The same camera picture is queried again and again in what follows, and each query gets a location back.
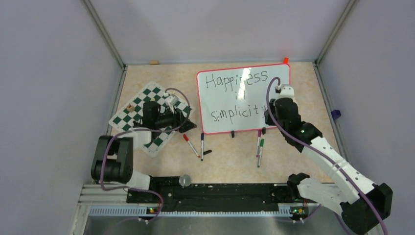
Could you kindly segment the pink framed whiteboard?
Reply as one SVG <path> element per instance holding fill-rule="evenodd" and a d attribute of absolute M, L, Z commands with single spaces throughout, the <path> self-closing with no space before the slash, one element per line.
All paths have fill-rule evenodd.
<path fill-rule="evenodd" d="M 270 84 L 290 84 L 289 64 L 200 71 L 196 75 L 202 130 L 206 134 L 269 128 L 264 112 Z"/>

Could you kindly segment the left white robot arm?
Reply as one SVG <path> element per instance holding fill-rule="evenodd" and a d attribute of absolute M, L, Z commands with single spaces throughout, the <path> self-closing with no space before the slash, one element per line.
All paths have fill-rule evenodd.
<path fill-rule="evenodd" d="M 154 143 L 162 134 L 186 133 L 197 127 L 190 121 L 190 113 L 169 105 L 164 111 L 155 101 L 143 104 L 143 116 L 134 121 L 132 128 L 117 135 L 103 135 L 98 138 L 91 177 L 100 182 L 126 184 L 133 177 L 134 141 L 143 144 Z"/>

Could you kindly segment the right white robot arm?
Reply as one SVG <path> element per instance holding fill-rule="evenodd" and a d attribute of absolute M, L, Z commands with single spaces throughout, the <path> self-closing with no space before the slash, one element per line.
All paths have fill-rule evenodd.
<path fill-rule="evenodd" d="M 334 150 L 317 127 L 301 119 L 292 96 L 269 99 L 264 115 L 267 125 L 276 126 L 289 145 L 316 163 L 336 185 L 331 188 L 306 174 L 293 175 L 287 188 L 290 200 L 305 198 L 319 203 L 355 234 L 389 233 L 384 220 L 391 214 L 390 186 L 367 178 Z"/>

